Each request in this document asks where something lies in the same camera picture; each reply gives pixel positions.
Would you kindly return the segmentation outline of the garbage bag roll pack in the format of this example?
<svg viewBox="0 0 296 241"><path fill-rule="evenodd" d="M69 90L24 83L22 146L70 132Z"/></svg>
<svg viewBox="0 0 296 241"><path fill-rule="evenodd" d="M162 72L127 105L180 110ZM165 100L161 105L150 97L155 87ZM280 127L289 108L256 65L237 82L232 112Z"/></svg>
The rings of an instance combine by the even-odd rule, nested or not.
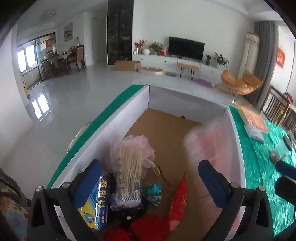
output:
<svg viewBox="0 0 296 241"><path fill-rule="evenodd" d="M84 206L78 209L88 227L93 230L106 227L110 203L110 181L111 176L103 172Z"/></svg>

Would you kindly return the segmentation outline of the red packet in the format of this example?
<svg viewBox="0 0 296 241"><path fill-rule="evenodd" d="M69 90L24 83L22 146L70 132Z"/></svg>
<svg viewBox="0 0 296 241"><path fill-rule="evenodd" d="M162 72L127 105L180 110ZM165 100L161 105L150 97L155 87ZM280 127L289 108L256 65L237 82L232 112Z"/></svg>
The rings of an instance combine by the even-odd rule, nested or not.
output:
<svg viewBox="0 0 296 241"><path fill-rule="evenodd" d="M169 228L171 232L176 229L178 224L184 218L187 203L187 193L187 180L186 174L184 173L182 179L180 180L175 190L173 197L171 198L170 211L168 214Z"/></svg>

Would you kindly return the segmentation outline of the pink cloth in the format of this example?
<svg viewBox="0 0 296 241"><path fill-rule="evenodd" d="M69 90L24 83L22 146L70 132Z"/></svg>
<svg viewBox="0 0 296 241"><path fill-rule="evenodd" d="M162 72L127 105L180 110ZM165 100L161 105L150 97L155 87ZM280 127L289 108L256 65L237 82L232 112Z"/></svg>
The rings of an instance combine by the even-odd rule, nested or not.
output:
<svg viewBox="0 0 296 241"><path fill-rule="evenodd" d="M190 165L208 160L215 168L227 157L228 143L222 123L211 123L192 128L184 137L184 146Z"/></svg>

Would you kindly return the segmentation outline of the cotton swab bag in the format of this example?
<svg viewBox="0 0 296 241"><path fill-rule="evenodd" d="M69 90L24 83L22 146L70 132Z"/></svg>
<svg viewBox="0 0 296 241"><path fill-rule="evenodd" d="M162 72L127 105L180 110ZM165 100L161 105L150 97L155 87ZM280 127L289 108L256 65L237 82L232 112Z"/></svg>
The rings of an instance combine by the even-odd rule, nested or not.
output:
<svg viewBox="0 0 296 241"><path fill-rule="evenodd" d="M111 209L139 208L142 202L142 155L136 149L121 142L114 149L115 192Z"/></svg>

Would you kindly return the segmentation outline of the blue white brocade pouch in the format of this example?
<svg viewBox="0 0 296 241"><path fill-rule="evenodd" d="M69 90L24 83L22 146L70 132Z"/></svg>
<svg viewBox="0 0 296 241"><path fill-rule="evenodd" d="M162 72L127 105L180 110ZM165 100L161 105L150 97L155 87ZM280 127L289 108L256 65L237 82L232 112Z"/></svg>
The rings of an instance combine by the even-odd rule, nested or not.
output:
<svg viewBox="0 0 296 241"><path fill-rule="evenodd" d="M163 198L163 188L160 184L149 184L142 187L142 196L154 206L159 206Z"/></svg>

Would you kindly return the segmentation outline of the red soft item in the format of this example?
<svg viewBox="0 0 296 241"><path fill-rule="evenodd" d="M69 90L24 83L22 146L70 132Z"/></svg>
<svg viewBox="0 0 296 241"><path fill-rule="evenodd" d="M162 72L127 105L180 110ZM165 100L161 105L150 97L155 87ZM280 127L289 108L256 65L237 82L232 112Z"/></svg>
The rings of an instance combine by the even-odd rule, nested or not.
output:
<svg viewBox="0 0 296 241"><path fill-rule="evenodd" d="M104 240L166 240L170 235L167 218L145 215L129 227L116 226L104 235Z"/></svg>

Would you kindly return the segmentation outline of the clear plastic jar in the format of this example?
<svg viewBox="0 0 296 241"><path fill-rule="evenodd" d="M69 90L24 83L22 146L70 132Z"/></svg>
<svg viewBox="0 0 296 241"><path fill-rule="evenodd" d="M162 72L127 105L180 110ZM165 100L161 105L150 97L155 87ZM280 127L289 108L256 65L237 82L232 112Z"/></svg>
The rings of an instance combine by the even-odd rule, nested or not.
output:
<svg viewBox="0 0 296 241"><path fill-rule="evenodd" d="M289 137L283 136L278 144L270 153L271 160L276 164L280 160L284 160L292 151L293 145Z"/></svg>

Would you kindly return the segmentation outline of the orange book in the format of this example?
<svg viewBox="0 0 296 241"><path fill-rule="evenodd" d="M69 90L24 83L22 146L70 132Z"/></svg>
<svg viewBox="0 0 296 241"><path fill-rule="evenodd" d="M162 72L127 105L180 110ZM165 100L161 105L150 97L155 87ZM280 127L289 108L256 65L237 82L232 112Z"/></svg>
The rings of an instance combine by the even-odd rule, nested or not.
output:
<svg viewBox="0 0 296 241"><path fill-rule="evenodd" d="M238 109L238 113L246 126L253 126L262 132L269 133L263 117L259 114L256 114L247 108Z"/></svg>

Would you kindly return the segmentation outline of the orange lounge chair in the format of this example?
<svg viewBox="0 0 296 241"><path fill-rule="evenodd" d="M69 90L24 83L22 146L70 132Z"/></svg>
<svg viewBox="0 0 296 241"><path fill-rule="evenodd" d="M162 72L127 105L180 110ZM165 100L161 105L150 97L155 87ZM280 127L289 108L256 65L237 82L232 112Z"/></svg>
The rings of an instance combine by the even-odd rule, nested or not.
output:
<svg viewBox="0 0 296 241"><path fill-rule="evenodd" d="M236 103L235 96L248 95L262 85L262 81L246 69L240 78L235 78L230 71L224 70L221 74L221 80L232 93L233 104L236 106L239 106L239 104Z"/></svg>

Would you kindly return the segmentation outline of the green potted plant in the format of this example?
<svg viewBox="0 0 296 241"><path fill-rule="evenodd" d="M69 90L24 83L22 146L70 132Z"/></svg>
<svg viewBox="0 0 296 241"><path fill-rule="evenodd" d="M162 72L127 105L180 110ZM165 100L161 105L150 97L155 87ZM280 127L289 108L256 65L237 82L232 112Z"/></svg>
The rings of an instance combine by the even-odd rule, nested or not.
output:
<svg viewBox="0 0 296 241"><path fill-rule="evenodd" d="M214 59L217 63L217 65L220 65L224 68L226 68L229 64L229 60L227 58L224 58L221 54L218 54L215 52Z"/></svg>

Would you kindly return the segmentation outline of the grey curtain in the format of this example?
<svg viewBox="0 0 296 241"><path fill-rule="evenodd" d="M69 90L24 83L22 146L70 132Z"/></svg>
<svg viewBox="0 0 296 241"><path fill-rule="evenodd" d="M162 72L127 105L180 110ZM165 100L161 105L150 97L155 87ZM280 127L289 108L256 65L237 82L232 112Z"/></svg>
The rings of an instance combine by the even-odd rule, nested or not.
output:
<svg viewBox="0 0 296 241"><path fill-rule="evenodd" d="M259 21L254 24L254 30L260 39L254 75L262 81L262 85L248 94L246 98L256 109L260 110L267 97L275 68L278 49L278 25L275 21Z"/></svg>

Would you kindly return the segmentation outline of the brown cardboard box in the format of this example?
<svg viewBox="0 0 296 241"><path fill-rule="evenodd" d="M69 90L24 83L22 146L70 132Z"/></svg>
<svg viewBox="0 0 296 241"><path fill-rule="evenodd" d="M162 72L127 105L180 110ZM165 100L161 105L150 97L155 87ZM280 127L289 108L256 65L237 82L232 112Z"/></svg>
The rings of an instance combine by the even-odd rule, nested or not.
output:
<svg viewBox="0 0 296 241"><path fill-rule="evenodd" d="M141 68L141 65L142 63L140 61L118 60L115 62L113 70L137 72Z"/></svg>

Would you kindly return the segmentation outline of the black television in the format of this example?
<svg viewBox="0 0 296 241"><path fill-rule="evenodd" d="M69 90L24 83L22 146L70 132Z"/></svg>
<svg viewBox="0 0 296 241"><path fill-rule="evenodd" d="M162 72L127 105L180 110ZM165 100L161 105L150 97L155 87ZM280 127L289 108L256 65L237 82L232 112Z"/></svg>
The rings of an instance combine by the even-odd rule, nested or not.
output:
<svg viewBox="0 0 296 241"><path fill-rule="evenodd" d="M205 44L177 37L169 37L169 54L201 61Z"/></svg>

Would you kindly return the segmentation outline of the red flower vase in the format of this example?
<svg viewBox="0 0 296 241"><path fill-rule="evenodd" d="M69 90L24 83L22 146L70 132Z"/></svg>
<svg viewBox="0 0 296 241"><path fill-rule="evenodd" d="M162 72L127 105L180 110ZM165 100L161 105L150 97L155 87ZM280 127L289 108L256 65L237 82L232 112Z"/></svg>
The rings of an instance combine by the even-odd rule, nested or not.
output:
<svg viewBox="0 0 296 241"><path fill-rule="evenodd" d="M146 42L147 41L145 39L139 39L138 41L134 42L134 46L137 49L138 54L142 53L143 47L146 44Z"/></svg>

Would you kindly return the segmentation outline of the dark glass cabinet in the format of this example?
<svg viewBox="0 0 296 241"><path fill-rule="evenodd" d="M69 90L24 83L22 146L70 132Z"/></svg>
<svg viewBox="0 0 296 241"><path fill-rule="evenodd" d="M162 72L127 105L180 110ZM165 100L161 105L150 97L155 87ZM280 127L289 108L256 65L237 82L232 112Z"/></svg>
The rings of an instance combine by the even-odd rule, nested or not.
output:
<svg viewBox="0 0 296 241"><path fill-rule="evenodd" d="M107 4L107 60L132 59L133 0L110 0Z"/></svg>

